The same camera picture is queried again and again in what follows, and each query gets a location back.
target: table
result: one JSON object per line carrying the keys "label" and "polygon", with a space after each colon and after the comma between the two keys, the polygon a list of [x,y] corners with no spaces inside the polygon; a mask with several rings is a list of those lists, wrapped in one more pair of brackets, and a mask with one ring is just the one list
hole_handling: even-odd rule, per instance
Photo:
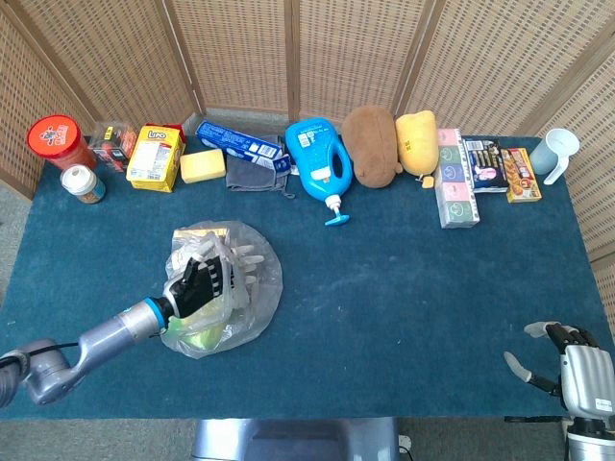
{"label": "table", "polygon": [[[505,147],[537,142],[502,138]],[[187,151],[199,149],[190,138]],[[523,326],[580,324],[612,351],[564,181],[542,186],[535,204],[479,195],[481,222],[469,230],[441,230],[433,191],[410,175],[385,189],[354,182],[342,205],[351,221],[329,229],[331,212],[297,178],[288,200],[228,192],[224,180],[133,190],[122,175],[99,173],[108,195],[84,206],[46,166],[0,311],[0,351],[75,340],[159,296],[173,230],[202,220],[241,220],[269,240],[283,267],[278,311],[235,350],[195,361],[151,339],[60,402],[36,407],[21,391],[0,418],[558,414],[556,400],[504,363],[510,350],[558,373],[554,347]]]}

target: blue detergent bottle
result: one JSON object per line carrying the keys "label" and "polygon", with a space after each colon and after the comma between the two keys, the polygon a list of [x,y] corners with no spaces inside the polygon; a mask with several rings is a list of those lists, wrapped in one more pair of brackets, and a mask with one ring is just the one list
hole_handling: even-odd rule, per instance
{"label": "blue detergent bottle", "polygon": [[324,118],[302,120],[286,129],[285,141],[304,189],[335,212],[325,226],[347,222],[350,216],[339,212],[340,196],[350,186],[353,166],[332,123]]}

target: yellow sponge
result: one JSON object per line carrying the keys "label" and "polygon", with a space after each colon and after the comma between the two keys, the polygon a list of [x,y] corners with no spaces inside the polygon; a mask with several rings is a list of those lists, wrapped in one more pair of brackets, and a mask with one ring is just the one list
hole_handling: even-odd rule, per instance
{"label": "yellow sponge", "polygon": [[186,183],[214,180],[227,174],[220,149],[187,154],[180,157],[182,179]]}

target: white mug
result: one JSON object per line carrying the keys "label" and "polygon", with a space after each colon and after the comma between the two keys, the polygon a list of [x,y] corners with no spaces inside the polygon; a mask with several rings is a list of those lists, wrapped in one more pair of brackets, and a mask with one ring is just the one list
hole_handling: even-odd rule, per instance
{"label": "white mug", "polygon": [[579,147],[580,142],[572,132],[554,128],[529,155],[531,168],[536,175],[551,172],[544,182],[545,185],[551,185],[566,171],[570,156],[576,154]]}

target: cup handle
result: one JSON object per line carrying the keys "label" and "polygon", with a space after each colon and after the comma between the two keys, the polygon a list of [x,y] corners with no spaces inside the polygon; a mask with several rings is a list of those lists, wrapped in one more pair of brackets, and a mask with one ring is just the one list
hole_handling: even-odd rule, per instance
{"label": "cup handle", "polygon": [[557,165],[553,169],[549,176],[545,179],[545,185],[551,185],[566,171],[568,168],[568,163],[570,162],[568,157],[560,158],[557,161]]}

